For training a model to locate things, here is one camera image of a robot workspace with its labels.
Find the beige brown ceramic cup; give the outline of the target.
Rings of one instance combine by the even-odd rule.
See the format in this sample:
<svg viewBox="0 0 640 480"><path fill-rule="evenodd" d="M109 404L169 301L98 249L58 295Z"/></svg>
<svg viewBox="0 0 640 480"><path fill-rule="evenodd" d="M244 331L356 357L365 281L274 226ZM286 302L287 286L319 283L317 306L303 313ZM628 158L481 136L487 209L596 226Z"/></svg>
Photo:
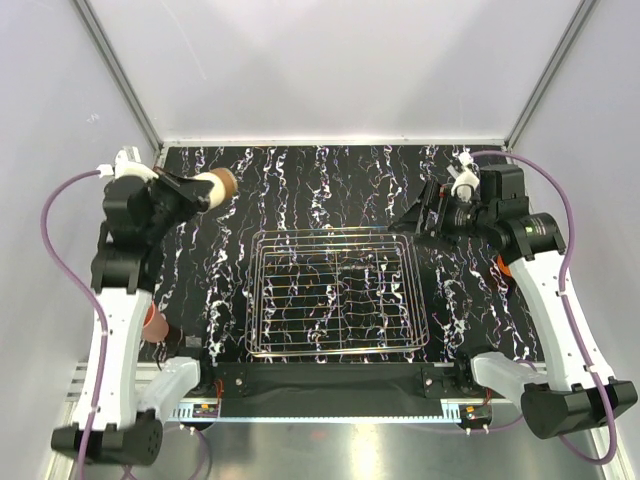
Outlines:
<svg viewBox="0 0 640 480"><path fill-rule="evenodd" d="M200 173L194 176L193 180L210 184L209 191L205 196L207 211L229 201L238 191L236 177L229 169L223 167Z"/></svg>

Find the pink plastic cup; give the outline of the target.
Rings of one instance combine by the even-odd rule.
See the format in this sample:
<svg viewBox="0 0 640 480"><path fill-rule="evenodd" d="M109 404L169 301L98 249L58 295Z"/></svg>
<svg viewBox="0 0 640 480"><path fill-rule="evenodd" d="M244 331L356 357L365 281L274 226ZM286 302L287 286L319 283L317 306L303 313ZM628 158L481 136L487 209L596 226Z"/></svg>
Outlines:
<svg viewBox="0 0 640 480"><path fill-rule="evenodd" d="M170 326L165 315L154 303L151 303L143 321L142 339L152 344L161 343L166 340L169 331Z"/></svg>

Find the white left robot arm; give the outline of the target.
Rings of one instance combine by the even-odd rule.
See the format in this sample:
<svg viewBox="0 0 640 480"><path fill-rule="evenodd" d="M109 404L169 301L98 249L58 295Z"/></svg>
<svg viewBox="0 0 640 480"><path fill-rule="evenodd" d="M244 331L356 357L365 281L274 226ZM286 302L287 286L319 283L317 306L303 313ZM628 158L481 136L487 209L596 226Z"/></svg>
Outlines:
<svg viewBox="0 0 640 480"><path fill-rule="evenodd" d="M236 189L225 169L192 178L160 171L117 174L106 184L91 283L81 288L95 314L83 390L70 425L51 437L52 449L79 467L151 465L164 423L182 398L213 390L214 371L187 356L170 359L138 394L138 348L142 340L162 342L169 334L153 302L164 237L229 200Z"/></svg>

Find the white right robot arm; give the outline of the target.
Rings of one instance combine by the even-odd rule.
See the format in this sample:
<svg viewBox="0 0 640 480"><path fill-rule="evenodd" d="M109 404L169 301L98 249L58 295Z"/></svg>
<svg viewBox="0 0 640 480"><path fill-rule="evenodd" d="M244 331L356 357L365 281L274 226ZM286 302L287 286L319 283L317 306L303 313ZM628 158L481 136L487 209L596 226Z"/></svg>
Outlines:
<svg viewBox="0 0 640 480"><path fill-rule="evenodd" d="M581 311L569 258L556 220L532 213L525 176L515 165L459 174L451 185L425 183L390 231L407 233L430 248L480 238L510 271L530 311L546 370L536 372L489 348L458 354L453 385L465 397L488 388L511 401L540 439L561 437L615 420L638 400L635 386L619 380L601 354Z"/></svg>

